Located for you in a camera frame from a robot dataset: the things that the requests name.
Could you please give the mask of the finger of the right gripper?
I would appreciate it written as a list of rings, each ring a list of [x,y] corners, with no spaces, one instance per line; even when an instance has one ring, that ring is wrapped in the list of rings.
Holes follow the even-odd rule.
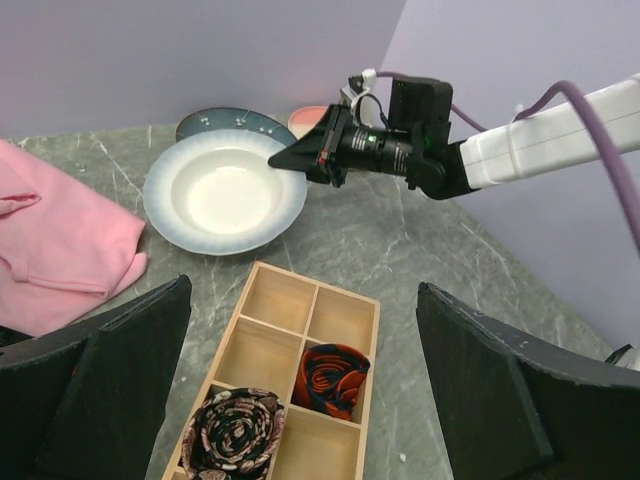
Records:
[[[314,128],[326,127],[329,135],[329,133],[337,126],[339,119],[346,119],[347,121],[350,120],[350,111],[346,106],[339,104],[331,104],[327,107],[327,112]]]
[[[272,155],[268,165],[276,169],[302,172],[305,175],[327,175],[323,152],[328,139],[326,127],[316,127],[295,144]]]

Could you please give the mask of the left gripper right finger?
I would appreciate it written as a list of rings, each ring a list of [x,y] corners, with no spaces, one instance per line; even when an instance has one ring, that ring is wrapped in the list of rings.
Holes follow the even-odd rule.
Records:
[[[456,479],[636,479],[639,372],[487,316],[434,284],[417,324]]]

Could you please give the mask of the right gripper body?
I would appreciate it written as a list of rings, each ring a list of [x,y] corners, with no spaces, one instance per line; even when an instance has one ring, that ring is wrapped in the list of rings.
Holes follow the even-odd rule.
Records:
[[[407,178],[417,184],[425,172],[420,136],[411,132],[356,126],[339,119],[328,135],[323,152],[328,174],[324,177],[334,187],[342,186],[349,170],[365,170]]]

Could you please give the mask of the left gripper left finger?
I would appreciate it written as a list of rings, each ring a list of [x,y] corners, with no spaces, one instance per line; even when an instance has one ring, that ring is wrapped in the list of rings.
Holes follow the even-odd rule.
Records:
[[[3,328],[2,478],[144,478],[191,294],[180,275],[39,338]]]

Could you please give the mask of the pink and cream plate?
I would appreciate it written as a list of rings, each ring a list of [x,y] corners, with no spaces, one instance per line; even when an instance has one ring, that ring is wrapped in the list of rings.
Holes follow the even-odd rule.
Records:
[[[309,133],[327,112],[327,106],[305,106],[288,118],[287,127],[297,140]]]

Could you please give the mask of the teal glazed plate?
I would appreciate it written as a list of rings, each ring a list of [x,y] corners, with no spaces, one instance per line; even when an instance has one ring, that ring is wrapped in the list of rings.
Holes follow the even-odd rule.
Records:
[[[176,127],[175,139],[179,142],[199,133],[226,129],[256,132],[285,146],[297,141],[279,121],[253,110],[234,107],[206,108],[189,114]]]

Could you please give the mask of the white deep plate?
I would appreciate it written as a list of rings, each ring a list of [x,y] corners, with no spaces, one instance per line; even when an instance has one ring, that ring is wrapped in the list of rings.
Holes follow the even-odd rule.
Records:
[[[304,174],[268,164],[283,148],[265,135],[232,129],[177,142],[144,183],[151,225],[195,254],[228,256],[271,242],[292,225],[307,197]]]

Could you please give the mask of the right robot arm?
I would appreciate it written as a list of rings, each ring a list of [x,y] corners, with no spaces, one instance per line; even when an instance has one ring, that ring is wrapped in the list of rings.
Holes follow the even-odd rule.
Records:
[[[435,200],[601,160],[624,205],[638,194],[621,159],[639,148],[639,78],[583,95],[559,81],[531,107],[500,127],[449,140],[450,84],[424,77],[392,78],[381,128],[360,120],[360,92],[333,104],[295,144],[271,156],[277,169],[341,187],[350,169],[403,177],[409,189]]]

